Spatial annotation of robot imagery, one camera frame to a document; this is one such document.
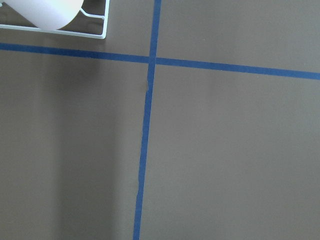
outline gray floor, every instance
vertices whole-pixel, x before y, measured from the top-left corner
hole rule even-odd
[[[148,56],[153,7],[110,0],[105,40],[0,29],[0,43]],[[162,0],[157,56],[320,72],[319,7]],[[0,23],[29,24],[9,8]],[[0,66],[0,239],[132,239],[148,65],[2,50]],[[319,93],[157,65],[140,239],[318,240]]]

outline horizontal blue line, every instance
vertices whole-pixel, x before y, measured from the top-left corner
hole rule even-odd
[[[36,54],[49,54],[69,57],[80,57],[90,59],[104,59],[104,60],[115,60],[133,63],[149,63],[148,56],[98,52],[98,51],[85,51],[85,50],[73,50],[65,48],[55,47],[43,47],[43,46],[31,46],[31,45],[20,45],[10,43],[0,43],[0,50],[16,51],[16,52],[27,52]]]
[[[233,64],[205,62],[205,61],[179,60],[179,59],[162,58],[162,57],[156,58],[156,64],[166,65],[166,66],[196,68],[196,69],[209,69],[209,70],[220,70],[220,71],[248,73],[248,74],[261,74],[261,75],[320,80],[320,73],[318,72],[296,71],[296,70],[258,67],[258,66],[245,66],[245,65],[233,65]]]

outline white wire rack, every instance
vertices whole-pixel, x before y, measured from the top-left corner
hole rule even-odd
[[[4,2],[4,0],[0,0],[0,7],[2,7],[3,2]],[[88,18],[95,18],[95,19],[102,19],[103,20],[103,27],[102,27],[101,34],[92,34],[92,33],[76,32],[76,31],[66,31],[66,30],[47,31],[47,30],[42,30],[38,27],[18,26],[18,25],[9,25],[9,24],[0,24],[0,29],[12,29],[12,30],[49,33],[49,34],[60,34],[60,35],[92,38],[92,39],[105,39],[106,35],[107,35],[109,2],[110,2],[110,0],[105,0],[104,15],[89,14],[85,10],[83,10],[82,8],[80,9],[80,12],[83,13],[83,15],[85,15]]]

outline vertical blue line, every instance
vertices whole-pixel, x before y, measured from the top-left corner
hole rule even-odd
[[[144,198],[148,140],[149,140],[149,127],[150,127],[152,96],[153,96],[153,90],[154,90],[154,79],[155,79],[155,68],[156,68],[156,57],[157,57],[158,35],[159,35],[160,10],[161,10],[161,0],[154,0],[153,21],[152,21],[152,30],[151,30],[151,40],[150,40],[150,52],[149,52],[149,65],[148,65],[148,75],[147,75],[148,90],[145,94],[140,164],[139,164],[139,174],[138,174],[139,186],[138,186],[138,193],[136,196],[136,204],[135,204],[133,240],[140,239],[141,216],[142,216],[142,207],[143,207],[143,198]]]

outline blue tape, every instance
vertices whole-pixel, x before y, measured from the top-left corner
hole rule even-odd
[[[139,174],[138,174],[139,186],[138,186],[138,193],[136,195],[136,203],[135,203],[133,240],[140,239],[150,117],[151,117],[151,107],[152,107],[152,96],[153,96],[153,90],[154,90],[154,79],[155,79],[156,57],[157,57],[158,35],[159,35],[160,11],[161,11],[161,0],[155,0],[154,8],[153,8],[153,21],[152,21],[152,30],[151,30],[151,40],[150,40],[150,52],[149,52],[149,66],[148,66],[148,75],[147,75],[148,90],[145,94],[144,117],[143,117],[143,126],[142,126],[142,140],[141,140],[141,152],[140,152],[140,163],[139,163]]]
[[[245,66],[245,65],[233,65],[233,64],[214,63],[214,62],[205,62],[205,61],[179,60],[179,59],[162,58],[162,57],[156,58],[156,64],[176,66],[176,67],[186,67],[186,68],[220,70],[220,71],[237,72],[237,73],[272,75],[272,76],[281,76],[281,77],[320,80],[320,73],[318,72],[296,71],[296,70],[258,67],[258,66]]]
[[[79,58],[114,60],[114,61],[143,63],[143,64],[149,63],[149,57],[147,56],[137,56],[137,55],[98,52],[98,51],[85,51],[85,50],[55,48],[55,47],[0,43],[0,50],[79,57]]]

